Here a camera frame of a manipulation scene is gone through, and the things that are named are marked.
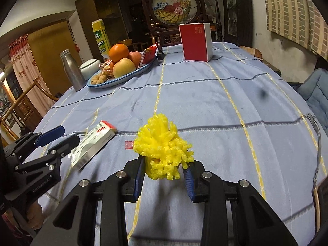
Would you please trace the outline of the left hand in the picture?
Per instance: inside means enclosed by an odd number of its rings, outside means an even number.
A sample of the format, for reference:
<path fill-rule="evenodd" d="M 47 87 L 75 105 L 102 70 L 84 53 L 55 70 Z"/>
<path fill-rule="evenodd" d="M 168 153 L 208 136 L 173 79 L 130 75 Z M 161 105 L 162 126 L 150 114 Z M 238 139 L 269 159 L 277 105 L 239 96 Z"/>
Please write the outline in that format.
<path fill-rule="evenodd" d="M 3 220 L 7 227 L 14 233 L 18 238 L 22 238 L 23 236 L 27 236 L 27 232 L 21 229 L 18 223 L 15 221 L 13 217 L 13 213 L 10 209 L 8 209 L 3 215 Z M 39 230 L 43 226 L 44 216 L 42 213 L 42 207 L 38 203 L 38 201 L 34 202 L 27 211 L 27 226 L 32 230 Z"/>

